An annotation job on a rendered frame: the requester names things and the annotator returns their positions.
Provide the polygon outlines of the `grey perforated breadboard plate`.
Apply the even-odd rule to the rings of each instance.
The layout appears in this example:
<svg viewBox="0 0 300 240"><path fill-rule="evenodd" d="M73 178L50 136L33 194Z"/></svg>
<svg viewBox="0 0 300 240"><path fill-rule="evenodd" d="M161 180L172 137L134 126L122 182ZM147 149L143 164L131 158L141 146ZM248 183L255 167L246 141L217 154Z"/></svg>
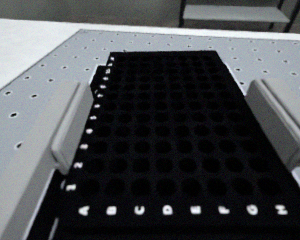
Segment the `grey perforated breadboard plate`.
<svg viewBox="0 0 300 240"><path fill-rule="evenodd" d="M62 81L87 81L110 52L216 50L247 92L281 78L300 98L300 40L79 29L0 88L0 177Z"/></svg>

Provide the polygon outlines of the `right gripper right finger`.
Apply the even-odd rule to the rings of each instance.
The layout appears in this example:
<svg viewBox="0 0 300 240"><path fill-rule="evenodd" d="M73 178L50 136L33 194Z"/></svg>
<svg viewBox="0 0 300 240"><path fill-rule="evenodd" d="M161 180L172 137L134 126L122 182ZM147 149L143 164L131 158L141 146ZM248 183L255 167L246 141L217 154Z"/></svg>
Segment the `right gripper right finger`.
<svg viewBox="0 0 300 240"><path fill-rule="evenodd" d="M286 166L300 167L300 98L281 78L255 78L245 100Z"/></svg>

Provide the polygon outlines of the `black well plate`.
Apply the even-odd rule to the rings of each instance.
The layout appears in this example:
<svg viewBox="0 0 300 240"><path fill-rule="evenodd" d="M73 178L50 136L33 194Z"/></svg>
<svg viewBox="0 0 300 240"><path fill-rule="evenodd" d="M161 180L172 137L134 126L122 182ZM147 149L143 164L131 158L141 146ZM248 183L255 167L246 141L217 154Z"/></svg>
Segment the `black well plate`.
<svg viewBox="0 0 300 240"><path fill-rule="evenodd" d="M52 240L300 240L300 189L216 50L110 52L54 215Z"/></svg>

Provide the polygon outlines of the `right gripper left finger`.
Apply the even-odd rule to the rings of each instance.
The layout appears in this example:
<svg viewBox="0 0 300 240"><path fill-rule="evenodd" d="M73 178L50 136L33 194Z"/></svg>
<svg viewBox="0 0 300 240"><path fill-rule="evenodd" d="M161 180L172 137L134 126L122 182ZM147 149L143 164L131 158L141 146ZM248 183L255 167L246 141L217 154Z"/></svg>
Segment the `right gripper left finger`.
<svg viewBox="0 0 300 240"><path fill-rule="evenodd" d="M87 81L62 81L0 177L0 240L22 240L52 169L67 175L89 115Z"/></svg>

